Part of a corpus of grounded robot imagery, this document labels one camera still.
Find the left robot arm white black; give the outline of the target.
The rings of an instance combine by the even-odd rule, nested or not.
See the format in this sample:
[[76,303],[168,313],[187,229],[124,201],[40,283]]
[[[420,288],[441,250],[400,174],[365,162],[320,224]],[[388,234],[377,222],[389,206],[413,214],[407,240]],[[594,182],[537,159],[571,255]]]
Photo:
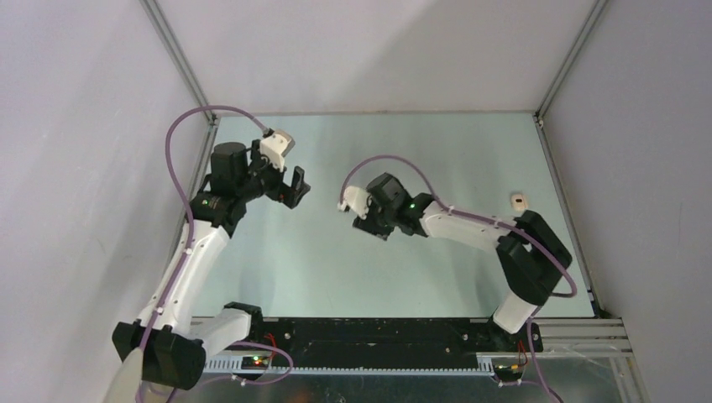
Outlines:
[[261,310],[231,302],[213,318],[192,324],[207,277],[228,246],[249,202],[267,197],[295,208],[311,189],[296,167],[284,181],[285,158],[294,146],[271,134],[250,146],[218,144],[210,168],[186,209],[186,222],[173,257],[147,306],[131,323],[120,322],[112,340],[122,360],[115,392],[133,397],[142,382],[189,390],[209,358],[233,343],[256,349],[265,339]]

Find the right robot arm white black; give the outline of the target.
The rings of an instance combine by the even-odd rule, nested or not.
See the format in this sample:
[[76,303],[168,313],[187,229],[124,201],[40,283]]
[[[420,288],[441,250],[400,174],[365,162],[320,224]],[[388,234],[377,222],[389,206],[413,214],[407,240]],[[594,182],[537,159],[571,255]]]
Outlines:
[[500,218],[463,212],[432,193],[412,196],[393,175],[384,173],[365,188],[346,186],[338,203],[354,212],[353,227],[386,240],[395,230],[407,236],[441,238],[497,255],[509,291],[497,306],[488,329],[491,345],[513,349],[526,321],[554,296],[573,257],[545,219],[525,210]]

